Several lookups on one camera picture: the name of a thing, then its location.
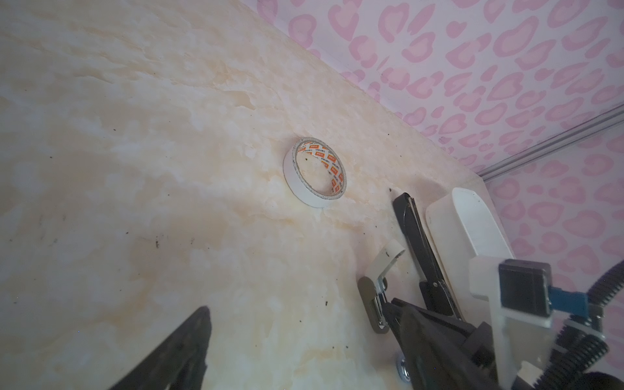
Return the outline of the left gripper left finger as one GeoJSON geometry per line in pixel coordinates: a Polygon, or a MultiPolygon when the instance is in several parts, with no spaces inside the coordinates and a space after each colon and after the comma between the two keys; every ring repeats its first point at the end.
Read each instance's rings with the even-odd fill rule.
{"type": "Polygon", "coordinates": [[[211,312],[204,305],[112,388],[200,389],[211,332],[211,312]]]}

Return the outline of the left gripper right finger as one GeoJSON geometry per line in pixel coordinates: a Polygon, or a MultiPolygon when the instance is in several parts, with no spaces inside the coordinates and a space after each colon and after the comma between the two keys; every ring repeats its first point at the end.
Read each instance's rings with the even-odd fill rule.
{"type": "Polygon", "coordinates": [[[500,388],[416,309],[402,311],[400,335],[413,389],[500,388]]]}

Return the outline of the black stapler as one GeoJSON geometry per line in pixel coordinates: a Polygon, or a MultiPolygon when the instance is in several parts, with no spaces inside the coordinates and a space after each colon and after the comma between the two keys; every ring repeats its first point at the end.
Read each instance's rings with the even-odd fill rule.
{"type": "Polygon", "coordinates": [[[422,271],[419,288],[427,309],[463,321],[427,238],[414,198],[409,193],[399,195],[393,200],[393,209],[414,260],[422,271]]]}

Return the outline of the blue staple box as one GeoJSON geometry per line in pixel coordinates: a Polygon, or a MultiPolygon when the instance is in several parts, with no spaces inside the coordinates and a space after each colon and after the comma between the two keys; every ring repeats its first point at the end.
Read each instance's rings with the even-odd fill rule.
{"type": "Polygon", "coordinates": [[[406,357],[402,352],[399,352],[396,356],[396,368],[401,381],[410,384],[411,378],[407,370],[406,357]]]}

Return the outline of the beige staple box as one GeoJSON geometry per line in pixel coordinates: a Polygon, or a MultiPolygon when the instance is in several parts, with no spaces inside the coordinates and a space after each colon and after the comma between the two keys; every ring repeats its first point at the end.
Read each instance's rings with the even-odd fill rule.
{"type": "Polygon", "coordinates": [[[377,334],[386,334],[389,331],[388,321],[383,314],[383,304],[387,302],[385,297],[387,284],[384,281],[389,270],[405,251],[398,241],[390,240],[357,281],[367,318],[372,330],[377,334]]]}

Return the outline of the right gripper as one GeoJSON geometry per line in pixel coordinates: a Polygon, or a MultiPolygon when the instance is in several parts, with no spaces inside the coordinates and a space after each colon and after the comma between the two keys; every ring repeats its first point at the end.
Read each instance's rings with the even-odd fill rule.
{"type": "Polygon", "coordinates": [[[405,302],[399,298],[390,304],[402,312],[405,308],[417,310],[435,329],[452,341],[463,341],[460,349],[471,362],[489,379],[498,383],[496,355],[493,345],[492,327],[482,322],[475,327],[453,316],[441,315],[434,311],[405,302]]]}

